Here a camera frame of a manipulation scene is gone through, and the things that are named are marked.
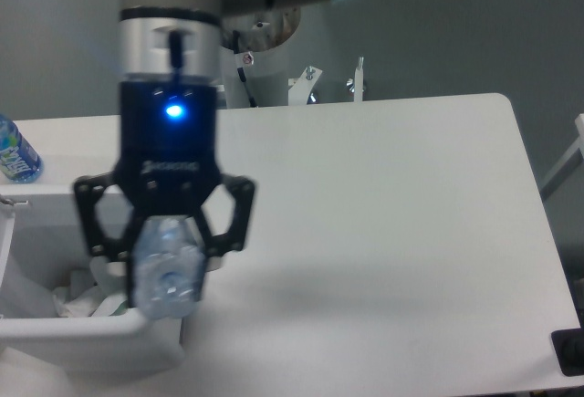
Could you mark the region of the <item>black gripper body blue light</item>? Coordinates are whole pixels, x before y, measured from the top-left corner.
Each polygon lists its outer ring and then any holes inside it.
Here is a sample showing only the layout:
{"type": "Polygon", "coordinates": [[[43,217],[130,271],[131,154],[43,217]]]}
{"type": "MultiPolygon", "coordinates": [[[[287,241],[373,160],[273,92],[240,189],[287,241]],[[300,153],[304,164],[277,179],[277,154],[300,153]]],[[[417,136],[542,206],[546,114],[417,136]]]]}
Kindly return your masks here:
{"type": "Polygon", "coordinates": [[[191,214],[219,185],[216,102],[213,86],[120,83],[120,158],[113,181],[138,214],[191,214]]]}

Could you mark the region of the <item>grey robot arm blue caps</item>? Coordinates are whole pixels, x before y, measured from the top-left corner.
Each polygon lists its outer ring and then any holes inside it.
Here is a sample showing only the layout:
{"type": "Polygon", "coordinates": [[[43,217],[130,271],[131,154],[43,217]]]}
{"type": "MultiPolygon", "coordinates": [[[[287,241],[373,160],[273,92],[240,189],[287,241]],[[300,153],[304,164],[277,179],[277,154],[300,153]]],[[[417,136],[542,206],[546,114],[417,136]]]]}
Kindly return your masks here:
{"type": "Polygon", "coordinates": [[[191,314],[213,263],[245,247],[256,185],[215,159],[223,19],[321,1],[121,0],[120,156],[73,190],[90,255],[125,266],[144,316],[191,314]]]}

